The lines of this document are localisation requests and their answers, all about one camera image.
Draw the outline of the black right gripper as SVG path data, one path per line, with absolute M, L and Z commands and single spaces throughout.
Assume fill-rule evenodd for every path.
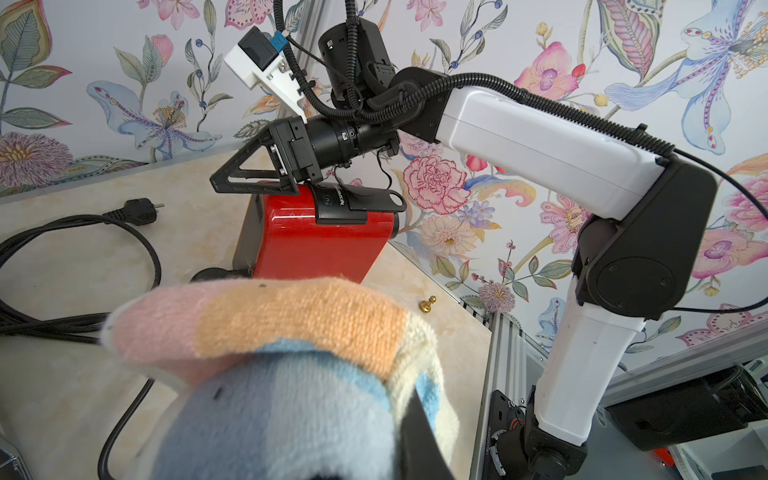
M 298 184 L 320 182 L 326 168 L 346 167 L 352 159 L 380 149 L 394 154 L 398 147 L 398 134 L 386 126 L 322 116 L 307 121 L 289 117 L 246 142 L 209 181 L 220 194 L 298 196 Z M 267 154 L 272 168 L 245 168 L 260 151 Z

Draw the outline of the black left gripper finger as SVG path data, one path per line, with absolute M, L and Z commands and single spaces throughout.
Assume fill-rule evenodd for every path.
M 400 426 L 400 478 L 453 480 L 432 433 L 421 400 L 413 391 Z

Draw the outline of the red capsule coffee machine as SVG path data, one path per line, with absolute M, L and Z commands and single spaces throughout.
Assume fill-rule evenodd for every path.
M 339 277 L 360 283 L 406 210 L 393 190 L 301 185 L 296 196 L 254 195 L 233 256 L 247 277 L 301 280 Z

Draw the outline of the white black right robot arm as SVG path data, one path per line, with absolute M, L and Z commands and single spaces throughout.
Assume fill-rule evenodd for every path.
M 588 417 L 622 356 L 647 347 L 646 325 L 678 325 L 690 279 L 713 289 L 718 275 L 766 257 L 764 184 L 753 175 L 737 185 L 725 218 L 710 222 L 721 170 L 574 103 L 587 69 L 546 25 L 540 54 L 516 80 L 462 71 L 508 18 L 503 2 L 485 24 L 481 5 L 468 3 L 461 51 L 436 42 L 439 71 L 394 65 L 379 26 L 355 2 L 345 9 L 318 41 L 333 85 L 324 104 L 295 56 L 296 10 L 275 2 L 275 35 L 265 39 L 257 19 L 240 21 L 239 5 L 228 4 L 244 37 L 227 64 L 294 114 L 261 129 L 212 184 L 266 200 L 311 194 L 327 223 L 332 206 L 359 208 L 362 191 L 322 184 L 322 169 L 370 151 L 405 155 L 398 198 L 411 250 L 493 315 L 495 341 L 520 339 L 506 315 L 529 282 L 567 279 L 547 311 L 549 362 L 528 415 L 505 424 L 517 399 L 488 383 L 474 465 L 482 479 L 572 475 L 586 456 Z

